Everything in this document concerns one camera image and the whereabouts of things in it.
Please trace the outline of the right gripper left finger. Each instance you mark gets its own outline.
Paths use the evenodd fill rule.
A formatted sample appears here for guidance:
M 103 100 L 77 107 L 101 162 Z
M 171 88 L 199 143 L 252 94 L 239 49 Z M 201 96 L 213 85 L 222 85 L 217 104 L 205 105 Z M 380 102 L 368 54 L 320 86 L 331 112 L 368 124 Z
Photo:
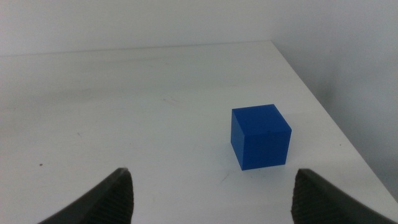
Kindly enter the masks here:
M 118 168 L 87 193 L 42 223 L 130 224 L 133 210 L 131 173 L 127 168 Z

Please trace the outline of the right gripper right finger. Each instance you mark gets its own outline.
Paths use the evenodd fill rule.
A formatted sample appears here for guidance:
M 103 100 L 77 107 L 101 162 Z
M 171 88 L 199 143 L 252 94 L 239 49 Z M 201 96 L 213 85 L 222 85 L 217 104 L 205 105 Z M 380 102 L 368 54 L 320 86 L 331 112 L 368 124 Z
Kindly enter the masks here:
M 396 224 L 311 169 L 299 169 L 291 206 L 295 224 Z

